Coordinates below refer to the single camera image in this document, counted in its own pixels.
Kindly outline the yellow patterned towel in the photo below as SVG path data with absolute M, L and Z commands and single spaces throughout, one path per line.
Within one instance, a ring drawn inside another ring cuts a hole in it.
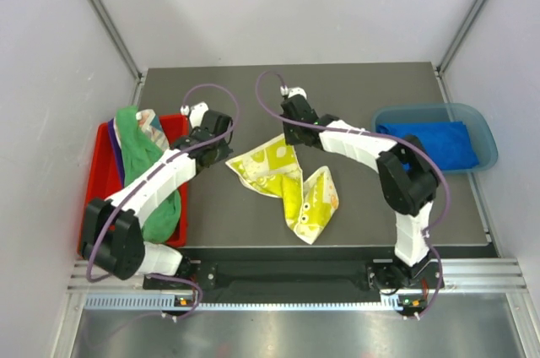
M 295 149 L 283 134 L 227 160 L 226 165 L 244 187 L 281 199 L 286 225 L 308 245 L 316 242 L 339 207 L 330 169 L 324 165 L 305 178 Z

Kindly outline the blue towel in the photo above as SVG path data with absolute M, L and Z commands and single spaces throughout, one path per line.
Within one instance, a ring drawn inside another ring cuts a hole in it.
M 381 123 L 376 125 L 376 131 L 399 138 L 416 136 L 442 171 L 466 170 L 479 165 L 463 122 Z

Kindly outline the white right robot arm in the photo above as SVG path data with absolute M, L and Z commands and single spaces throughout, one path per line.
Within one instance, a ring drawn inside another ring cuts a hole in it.
M 396 287 L 416 285 L 429 263 L 427 227 L 440 178 L 419 139 L 380 138 L 332 116 L 318 116 L 305 92 L 283 89 L 283 132 L 289 145 L 304 144 L 342 155 L 378 174 L 386 203 L 396 216 L 397 241 L 390 265 Z

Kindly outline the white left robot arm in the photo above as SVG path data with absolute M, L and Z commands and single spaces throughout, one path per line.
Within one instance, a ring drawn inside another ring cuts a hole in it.
M 106 199 L 92 199 L 84 211 L 78 251 L 81 257 L 121 280 L 136 274 L 162 275 L 171 286 L 186 285 L 192 275 L 181 252 L 143 239 L 150 215 L 178 188 L 203 169 L 225 160 L 234 119 L 191 109 L 192 129 L 179 137 L 142 175 Z

